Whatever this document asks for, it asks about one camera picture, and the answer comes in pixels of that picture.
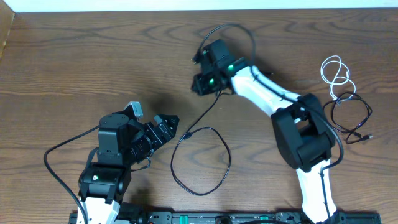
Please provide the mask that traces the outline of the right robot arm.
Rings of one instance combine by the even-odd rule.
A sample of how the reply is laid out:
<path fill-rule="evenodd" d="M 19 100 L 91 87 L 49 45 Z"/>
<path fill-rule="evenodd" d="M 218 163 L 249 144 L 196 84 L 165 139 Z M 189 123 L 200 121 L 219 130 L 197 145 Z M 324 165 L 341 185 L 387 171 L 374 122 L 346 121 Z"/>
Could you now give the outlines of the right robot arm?
<path fill-rule="evenodd" d="M 252 62 L 236 59 L 220 39 L 201 44 L 193 61 L 200 64 L 201 72 L 193 77 L 192 91 L 203 96 L 229 88 L 271 118 L 277 148 L 298 175 L 304 214 L 313 223 L 335 223 L 329 170 L 336 165 L 331 150 L 341 141 L 319 99 L 282 88 Z"/>

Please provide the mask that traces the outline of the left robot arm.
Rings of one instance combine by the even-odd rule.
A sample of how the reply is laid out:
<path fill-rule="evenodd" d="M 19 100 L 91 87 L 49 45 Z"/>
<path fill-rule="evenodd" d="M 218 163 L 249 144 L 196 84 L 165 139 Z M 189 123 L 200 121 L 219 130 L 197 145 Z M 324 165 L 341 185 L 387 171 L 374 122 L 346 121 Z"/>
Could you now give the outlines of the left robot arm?
<path fill-rule="evenodd" d="M 153 122 L 140 123 L 139 102 L 129 102 L 122 111 L 103 116 L 99 121 L 99 146 L 90 152 L 81 173 L 81 208 L 77 223 L 148 223 L 149 215 L 137 205 L 123 203 L 134 164 L 150 160 L 177 131 L 176 115 L 158 114 Z"/>

